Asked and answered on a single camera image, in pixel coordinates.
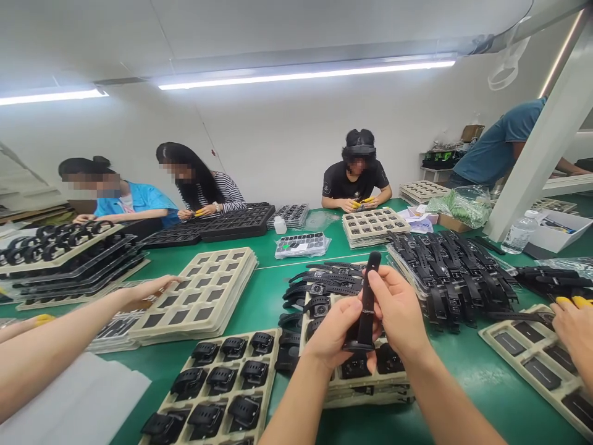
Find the striped shirt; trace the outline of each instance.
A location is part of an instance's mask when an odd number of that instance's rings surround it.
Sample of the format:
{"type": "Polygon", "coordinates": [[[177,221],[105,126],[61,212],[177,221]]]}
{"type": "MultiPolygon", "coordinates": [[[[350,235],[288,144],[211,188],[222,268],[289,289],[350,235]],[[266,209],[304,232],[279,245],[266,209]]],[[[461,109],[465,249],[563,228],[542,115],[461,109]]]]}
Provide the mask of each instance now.
{"type": "MultiPolygon", "coordinates": [[[[219,203],[221,207],[221,213],[213,213],[209,216],[203,216],[200,219],[216,218],[220,216],[222,213],[247,208],[247,204],[245,203],[245,199],[243,198],[241,191],[239,191],[239,188],[235,184],[235,181],[233,181],[229,175],[222,172],[215,172],[214,180],[216,181],[216,185],[218,186],[218,189],[221,191],[225,202],[219,203]]],[[[199,184],[196,184],[196,193],[198,194],[198,201],[202,207],[212,204],[207,201],[199,184]]],[[[183,199],[183,197],[182,200],[183,204],[185,204],[186,209],[193,210],[191,206],[183,199]]]]}

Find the box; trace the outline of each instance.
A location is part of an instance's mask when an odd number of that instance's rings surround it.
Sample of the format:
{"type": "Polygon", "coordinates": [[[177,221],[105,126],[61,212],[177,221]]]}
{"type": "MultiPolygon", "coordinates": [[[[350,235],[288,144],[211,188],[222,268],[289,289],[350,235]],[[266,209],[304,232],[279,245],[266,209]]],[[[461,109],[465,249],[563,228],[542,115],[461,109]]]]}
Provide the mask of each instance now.
{"type": "Polygon", "coordinates": [[[464,233],[464,232],[469,232],[470,230],[473,230],[471,227],[466,226],[461,221],[459,221],[449,215],[446,215],[444,213],[441,213],[439,215],[439,224],[441,226],[443,226],[444,228],[452,230],[453,232],[457,232],[457,233],[464,233]]]}
{"type": "Polygon", "coordinates": [[[462,142],[471,142],[473,138],[479,139],[484,131],[483,125],[466,125],[461,133],[462,142]]]}
{"type": "Polygon", "coordinates": [[[575,233],[569,235],[549,227],[539,226],[537,228],[533,235],[531,235],[529,242],[554,253],[558,253],[567,245],[578,240],[587,231],[591,224],[593,224],[593,219],[584,218],[582,216],[557,212],[554,210],[548,210],[548,212],[549,214],[547,215],[547,218],[570,229],[576,230],[575,233]]]}

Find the green workbench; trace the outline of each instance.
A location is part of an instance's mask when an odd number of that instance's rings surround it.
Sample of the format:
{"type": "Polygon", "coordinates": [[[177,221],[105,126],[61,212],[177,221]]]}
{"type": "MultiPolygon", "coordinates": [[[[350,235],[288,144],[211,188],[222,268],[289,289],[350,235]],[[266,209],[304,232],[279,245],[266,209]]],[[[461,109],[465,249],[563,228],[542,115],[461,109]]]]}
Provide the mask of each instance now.
{"type": "MultiPolygon", "coordinates": [[[[387,205],[397,211],[406,206],[400,199],[391,200],[387,205]]],[[[324,232],[332,239],[327,255],[313,260],[276,260],[274,242],[279,236],[269,231],[265,236],[257,238],[152,250],[148,256],[152,262],[137,272],[132,279],[177,274],[200,252],[249,246],[257,255],[259,265],[239,300],[224,335],[274,328],[280,314],[285,312],[282,309],[281,297],[287,287],[287,281],[305,270],[305,264],[328,260],[364,261],[367,254],[373,250],[351,250],[342,229],[341,219],[334,221],[324,232]]],[[[570,246],[562,252],[562,256],[585,255],[587,250],[590,251],[587,247],[593,245],[593,231],[590,230],[581,240],[578,246],[570,246]]],[[[386,247],[375,246],[375,250],[384,252],[386,247]]],[[[525,255],[505,255],[503,259],[515,266],[533,264],[525,255]]],[[[519,292],[519,301],[516,310],[545,302],[528,291],[519,292]]],[[[63,315],[73,307],[69,305],[17,312],[15,305],[9,305],[0,307],[0,317],[23,318],[40,313],[63,315]]],[[[487,322],[482,321],[478,328],[487,325],[487,322]]],[[[435,350],[449,371],[478,409],[510,444],[586,443],[550,404],[477,335],[476,329],[462,326],[459,335],[438,334],[431,328],[428,328],[428,332],[435,350]]],[[[140,428],[160,406],[195,344],[194,341],[165,343],[129,352],[102,355],[106,360],[117,360],[130,369],[138,370],[152,381],[113,439],[113,445],[130,445],[139,441],[140,428]]],[[[268,418],[274,414],[287,385],[286,377],[276,376],[268,418]]],[[[318,435],[319,444],[359,444],[371,438],[374,445],[432,443],[417,404],[369,405],[328,410],[323,413],[318,435]]]]}

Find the white pillar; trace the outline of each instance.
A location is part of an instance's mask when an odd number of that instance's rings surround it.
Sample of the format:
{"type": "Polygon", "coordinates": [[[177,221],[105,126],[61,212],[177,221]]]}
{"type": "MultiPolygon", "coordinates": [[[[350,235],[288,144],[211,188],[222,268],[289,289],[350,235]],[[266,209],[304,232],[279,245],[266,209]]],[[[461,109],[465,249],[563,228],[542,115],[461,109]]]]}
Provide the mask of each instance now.
{"type": "Polygon", "coordinates": [[[593,108],[593,16],[582,30],[523,152],[484,228],[502,241],[513,222],[542,194],[554,167],[565,154],[593,108]]]}

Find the small bottle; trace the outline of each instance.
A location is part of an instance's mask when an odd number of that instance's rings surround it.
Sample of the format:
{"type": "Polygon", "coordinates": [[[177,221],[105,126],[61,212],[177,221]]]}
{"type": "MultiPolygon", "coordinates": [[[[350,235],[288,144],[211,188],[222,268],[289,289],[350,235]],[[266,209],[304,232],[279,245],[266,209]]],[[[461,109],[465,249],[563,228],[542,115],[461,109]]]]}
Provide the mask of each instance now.
{"type": "Polygon", "coordinates": [[[539,226],[536,221],[538,213],[533,210],[527,210],[523,218],[517,219],[511,229],[507,233],[507,237],[500,245],[500,248],[507,253],[517,255],[523,251],[531,234],[535,232],[539,226]]]}
{"type": "Polygon", "coordinates": [[[274,229],[276,230],[276,233],[279,235],[284,235],[286,233],[286,230],[288,230],[286,228],[286,222],[284,221],[284,218],[280,215],[274,216],[274,229]]]}

